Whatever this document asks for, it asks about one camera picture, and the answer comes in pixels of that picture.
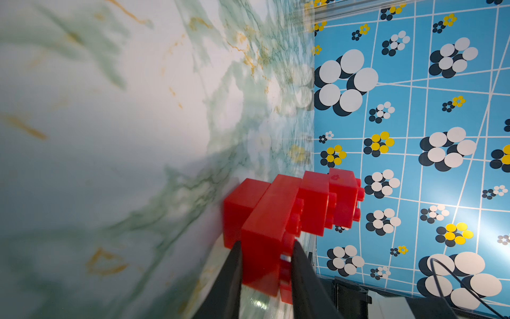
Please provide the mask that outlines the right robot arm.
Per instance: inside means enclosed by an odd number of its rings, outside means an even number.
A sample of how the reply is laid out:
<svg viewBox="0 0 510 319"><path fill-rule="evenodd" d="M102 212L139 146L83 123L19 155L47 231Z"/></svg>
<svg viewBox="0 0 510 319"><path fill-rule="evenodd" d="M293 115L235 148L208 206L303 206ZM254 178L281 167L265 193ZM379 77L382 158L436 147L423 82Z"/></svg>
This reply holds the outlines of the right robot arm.
<svg viewBox="0 0 510 319"><path fill-rule="evenodd" d="M353 281L319 277L327 296L343 318L483 318L454 309L438 298L414 298L358 284Z"/></svg>

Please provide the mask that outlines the red long lego brick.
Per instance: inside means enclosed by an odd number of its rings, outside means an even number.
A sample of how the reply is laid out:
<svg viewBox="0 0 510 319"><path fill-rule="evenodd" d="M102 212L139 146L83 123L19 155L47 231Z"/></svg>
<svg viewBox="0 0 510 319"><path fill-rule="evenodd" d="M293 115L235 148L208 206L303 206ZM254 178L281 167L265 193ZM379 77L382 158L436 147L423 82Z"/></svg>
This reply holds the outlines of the red long lego brick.
<svg viewBox="0 0 510 319"><path fill-rule="evenodd" d="M301 179L278 175L241 228L243 284L292 304L291 257L300 235Z"/></svg>

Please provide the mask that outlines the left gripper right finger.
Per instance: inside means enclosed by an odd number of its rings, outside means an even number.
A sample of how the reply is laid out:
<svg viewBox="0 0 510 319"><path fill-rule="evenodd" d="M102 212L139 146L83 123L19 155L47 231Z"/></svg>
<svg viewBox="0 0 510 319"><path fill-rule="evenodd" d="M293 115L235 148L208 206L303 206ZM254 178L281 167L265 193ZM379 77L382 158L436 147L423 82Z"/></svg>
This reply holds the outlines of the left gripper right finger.
<svg viewBox="0 0 510 319"><path fill-rule="evenodd" d="M292 302L295 319L336 318L342 316L314 272L303 247L294 242L291 258Z"/></svg>

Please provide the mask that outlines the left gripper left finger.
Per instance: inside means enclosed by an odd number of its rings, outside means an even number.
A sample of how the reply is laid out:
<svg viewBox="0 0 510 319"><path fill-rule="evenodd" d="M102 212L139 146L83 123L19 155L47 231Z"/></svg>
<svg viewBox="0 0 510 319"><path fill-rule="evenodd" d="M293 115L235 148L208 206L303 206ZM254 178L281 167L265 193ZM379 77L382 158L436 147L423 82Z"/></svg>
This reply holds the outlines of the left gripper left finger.
<svg viewBox="0 0 510 319"><path fill-rule="evenodd" d="M195 319L238 319L243 282L243 254L237 241L228 254L211 291L195 313Z"/></svg>

